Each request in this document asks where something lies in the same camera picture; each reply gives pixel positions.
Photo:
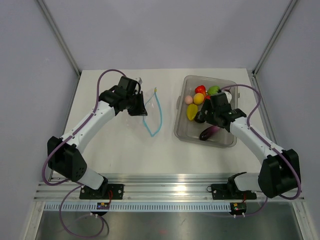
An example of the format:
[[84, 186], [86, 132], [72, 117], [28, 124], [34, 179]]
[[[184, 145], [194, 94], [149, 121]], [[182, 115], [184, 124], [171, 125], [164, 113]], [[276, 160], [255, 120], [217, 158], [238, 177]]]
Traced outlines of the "dark purple toy mangosteen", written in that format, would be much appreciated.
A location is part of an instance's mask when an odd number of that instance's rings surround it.
[[206, 121], [205, 118], [206, 118], [206, 115], [201, 111], [198, 111], [194, 117], [194, 121], [196, 123], [202, 124]]

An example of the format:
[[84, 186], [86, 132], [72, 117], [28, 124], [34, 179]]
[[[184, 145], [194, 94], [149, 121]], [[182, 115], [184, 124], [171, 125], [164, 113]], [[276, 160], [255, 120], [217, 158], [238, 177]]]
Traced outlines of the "purple toy eggplant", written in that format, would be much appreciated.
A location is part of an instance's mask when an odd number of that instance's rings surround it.
[[218, 126], [212, 125], [200, 133], [199, 140], [200, 141], [207, 141], [209, 138], [214, 136], [219, 130], [220, 130], [220, 128]]

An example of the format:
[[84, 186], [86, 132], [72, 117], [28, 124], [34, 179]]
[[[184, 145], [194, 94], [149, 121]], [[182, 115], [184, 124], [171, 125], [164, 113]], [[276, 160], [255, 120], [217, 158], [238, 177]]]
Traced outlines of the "clear zip top bag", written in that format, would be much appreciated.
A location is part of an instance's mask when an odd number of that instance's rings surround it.
[[130, 129], [148, 133], [153, 138], [159, 133], [163, 125], [163, 113], [157, 88], [154, 87], [143, 93], [143, 100], [147, 116], [128, 116], [126, 123]]

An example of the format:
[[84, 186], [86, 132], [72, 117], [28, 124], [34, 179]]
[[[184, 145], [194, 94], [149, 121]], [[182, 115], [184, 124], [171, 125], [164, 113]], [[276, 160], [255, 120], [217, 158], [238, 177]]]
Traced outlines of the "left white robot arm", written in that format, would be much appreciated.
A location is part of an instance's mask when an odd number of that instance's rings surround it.
[[81, 184], [89, 199], [103, 199], [109, 195], [108, 179], [89, 168], [82, 154], [92, 138], [118, 113], [127, 111], [130, 116], [147, 116], [141, 84], [139, 78], [122, 76], [117, 85], [96, 94], [92, 111], [74, 128], [47, 142], [45, 165]]

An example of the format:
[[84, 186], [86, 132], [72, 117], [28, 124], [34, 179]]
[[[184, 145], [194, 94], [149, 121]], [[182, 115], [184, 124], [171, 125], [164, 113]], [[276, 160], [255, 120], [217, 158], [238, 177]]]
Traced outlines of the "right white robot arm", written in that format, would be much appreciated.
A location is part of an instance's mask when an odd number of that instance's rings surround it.
[[260, 172], [241, 172], [227, 181], [227, 193], [239, 198], [246, 191], [261, 192], [267, 198], [287, 198], [284, 194], [296, 189], [290, 200], [297, 199], [302, 190], [299, 156], [293, 149], [285, 150], [272, 142], [250, 123], [239, 108], [233, 109], [224, 92], [212, 95], [204, 101], [199, 111], [200, 120], [225, 129], [241, 140], [261, 163]]

